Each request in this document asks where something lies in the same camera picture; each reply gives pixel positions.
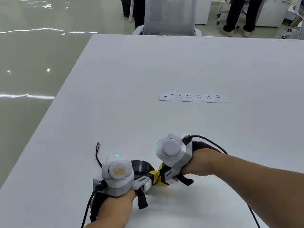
yellow part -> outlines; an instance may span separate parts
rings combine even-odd
[[[159,179],[157,180],[156,186],[168,187],[168,184],[162,183],[162,182],[161,182],[161,178],[159,178]]]
[[[157,170],[158,176],[157,176],[157,181],[156,181],[156,184],[155,184],[155,185],[156,185],[156,186],[161,186],[161,187],[167,187],[168,184],[165,184],[165,183],[161,182],[160,170],[162,169],[162,165],[163,165],[163,163],[160,164],[160,166],[159,166],[159,168],[158,168],[158,170]]]
[[[160,171],[159,170],[153,170],[149,173],[153,175],[153,184],[155,184],[158,180],[158,177],[160,176]]]

sticker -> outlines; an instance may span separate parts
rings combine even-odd
[[[114,168],[113,176],[123,176],[125,175],[125,167]]]

white cabinet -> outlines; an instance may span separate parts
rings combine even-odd
[[[290,1],[286,0],[268,0],[261,10],[257,20],[257,26],[279,27],[290,6]]]
[[[210,6],[211,0],[197,0],[195,24],[207,24]]]

cord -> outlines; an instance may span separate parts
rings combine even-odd
[[[100,148],[100,143],[98,142],[98,143],[96,144],[96,154],[95,154],[95,157],[96,157],[96,160],[97,160],[97,162],[98,162],[100,168],[102,168],[103,165],[101,164],[101,162],[99,161],[99,159],[98,159],[98,157],[97,157],[98,152],[99,152],[99,148]]]
[[[84,228],[84,226],[85,226],[86,216],[87,216],[87,213],[88,213],[88,211],[89,211],[90,203],[91,203],[91,201],[92,201],[92,198],[93,198],[94,195],[96,194],[96,192],[97,192],[97,190],[94,190],[94,191],[92,192],[92,195],[90,196],[90,199],[89,199],[89,201],[88,201],[88,203],[87,203],[87,206],[86,206],[86,209],[85,209],[84,219],[82,220],[82,224],[81,224],[81,228]]]
[[[96,144],[96,151],[95,151],[95,157],[96,157],[96,160],[97,160],[97,162],[98,162],[100,168],[102,168],[103,165],[102,165],[102,163],[101,163],[101,162],[99,161],[99,159],[98,159],[99,148],[100,148],[100,143],[97,142],[97,144]],[[90,196],[90,199],[89,199],[89,201],[88,201],[88,203],[87,203],[87,206],[86,206],[86,209],[85,209],[84,219],[82,220],[82,224],[81,224],[81,228],[83,228],[84,225],[85,225],[87,213],[88,213],[89,207],[90,207],[90,203],[91,203],[91,201],[92,201],[92,198],[93,198],[94,195],[96,194],[96,192],[98,192],[98,189],[95,189],[95,190],[92,192],[92,195]]]
[[[187,145],[188,143],[190,143],[191,142],[191,140],[193,139],[193,138],[201,138],[201,139],[203,139],[203,140],[206,140],[207,142],[209,142],[209,143],[211,143],[212,145],[214,145],[214,146],[216,146],[217,148],[219,148],[224,154],[227,154],[228,155],[228,153],[223,149],[223,148],[221,148],[219,145],[217,145],[215,142],[213,142],[213,141],[211,141],[210,139],[207,139],[207,138],[205,138],[205,137],[203,137],[203,136],[200,136],[200,135],[189,135],[189,136],[186,136],[186,137],[184,137],[183,138],[183,142]],[[257,221],[257,218],[256,218],[256,216],[255,216],[255,214],[254,214],[254,212],[253,212],[253,210],[251,209],[251,207],[247,204],[247,206],[248,206],[248,208],[249,208],[249,210],[250,210],[250,212],[251,212],[251,215],[252,215],[252,217],[253,217],[253,219],[255,220],[255,222],[256,222],[256,226],[258,227],[258,228],[261,228],[260,227],[260,224],[258,223],[258,221]]]

forearm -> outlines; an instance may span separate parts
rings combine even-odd
[[[99,209],[97,220],[86,228],[124,228],[130,219],[134,198],[133,190],[118,198],[107,198]]]
[[[214,174],[231,186],[270,227],[304,227],[304,174],[217,154]]]

